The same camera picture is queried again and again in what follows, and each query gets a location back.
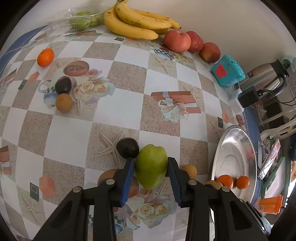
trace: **blue box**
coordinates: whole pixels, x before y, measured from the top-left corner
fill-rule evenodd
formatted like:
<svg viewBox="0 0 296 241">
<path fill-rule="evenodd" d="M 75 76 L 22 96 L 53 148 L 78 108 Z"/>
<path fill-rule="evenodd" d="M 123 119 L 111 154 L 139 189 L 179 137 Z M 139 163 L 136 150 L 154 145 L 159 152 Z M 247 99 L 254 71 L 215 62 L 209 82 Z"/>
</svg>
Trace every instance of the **blue box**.
<svg viewBox="0 0 296 241">
<path fill-rule="evenodd" d="M 219 85 L 230 87 L 245 79 L 239 64 L 229 55 L 224 55 L 211 69 Z"/>
</svg>

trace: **white wall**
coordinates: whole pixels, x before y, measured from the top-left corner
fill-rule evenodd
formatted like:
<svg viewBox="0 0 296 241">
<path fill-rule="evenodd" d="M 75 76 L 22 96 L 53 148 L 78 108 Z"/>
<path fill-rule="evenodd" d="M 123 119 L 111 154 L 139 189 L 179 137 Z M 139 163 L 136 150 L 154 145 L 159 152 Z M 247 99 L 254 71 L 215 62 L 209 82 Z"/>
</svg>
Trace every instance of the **white wall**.
<svg viewBox="0 0 296 241">
<path fill-rule="evenodd" d="M 0 54 L 19 36 L 62 16 L 67 8 L 114 3 L 114 0 L 41 0 L 18 23 Z M 259 0 L 130 0 L 128 4 L 174 18 L 184 31 L 193 30 L 205 42 L 216 43 L 221 54 L 231 55 L 245 72 L 285 54 L 296 56 L 295 41 L 278 17 Z"/>
</svg>

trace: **silver plate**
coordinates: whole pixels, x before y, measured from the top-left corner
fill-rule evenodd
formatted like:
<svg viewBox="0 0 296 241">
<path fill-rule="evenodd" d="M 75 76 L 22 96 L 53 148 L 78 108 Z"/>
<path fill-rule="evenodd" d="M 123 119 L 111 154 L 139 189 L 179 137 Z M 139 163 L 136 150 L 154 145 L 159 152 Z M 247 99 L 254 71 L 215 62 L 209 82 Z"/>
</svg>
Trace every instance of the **silver plate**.
<svg viewBox="0 0 296 241">
<path fill-rule="evenodd" d="M 251 201 L 257 177 L 257 164 L 254 147 L 248 135 L 237 125 L 228 127 L 223 133 L 214 158 L 211 180 L 228 174 L 231 177 L 248 176 L 250 184 L 239 190 L 231 191 L 244 201 Z"/>
</svg>

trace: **banana bunch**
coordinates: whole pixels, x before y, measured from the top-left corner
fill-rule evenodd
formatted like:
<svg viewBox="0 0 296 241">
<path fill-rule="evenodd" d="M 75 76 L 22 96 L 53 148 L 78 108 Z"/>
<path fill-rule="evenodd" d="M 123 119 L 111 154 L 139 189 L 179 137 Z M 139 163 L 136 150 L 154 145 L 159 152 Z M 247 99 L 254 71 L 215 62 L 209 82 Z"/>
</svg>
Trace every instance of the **banana bunch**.
<svg viewBox="0 0 296 241">
<path fill-rule="evenodd" d="M 171 18 L 152 12 L 131 10 L 126 4 L 127 1 L 118 0 L 104 13 L 104 23 L 113 33 L 133 39 L 153 40 L 157 39 L 159 34 L 166 34 L 169 28 L 181 28 Z"/>
</svg>

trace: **green apple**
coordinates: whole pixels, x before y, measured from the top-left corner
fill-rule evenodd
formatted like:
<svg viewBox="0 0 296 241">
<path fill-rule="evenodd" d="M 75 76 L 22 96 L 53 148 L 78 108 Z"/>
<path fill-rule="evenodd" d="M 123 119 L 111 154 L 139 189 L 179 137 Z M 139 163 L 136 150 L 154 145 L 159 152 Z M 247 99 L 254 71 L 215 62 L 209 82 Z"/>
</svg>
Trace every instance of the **green apple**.
<svg viewBox="0 0 296 241">
<path fill-rule="evenodd" d="M 81 12 L 78 12 L 78 13 L 76 13 L 76 15 L 78 15 L 78 16 L 83 16 L 83 15 L 87 15 L 87 14 L 89 14 L 90 12 L 88 12 L 88 11 L 81 11 Z"/>
<path fill-rule="evenodd" d="M 97 26 L 99 25 L 101 22 L 103 22 L 103 15 L 102 14 L 94 14 L 94 16 L 92 16 L 90 18 L 91 20 L 91 26 Z"/>
<path fill-rule="evenodd" d="M 156 187 L 164 179 L 168 168 L 168 156 L 161 146 L 144 146 L 135 161 L 135 175 L 146 189 Z"/>
<path fill-rule="evenodd" d="M 86 30 L 91 24 L 89 19 L 86 18 L 71 18 L 69 23 L 73 25 L 76 31 Z"/>
</svg>

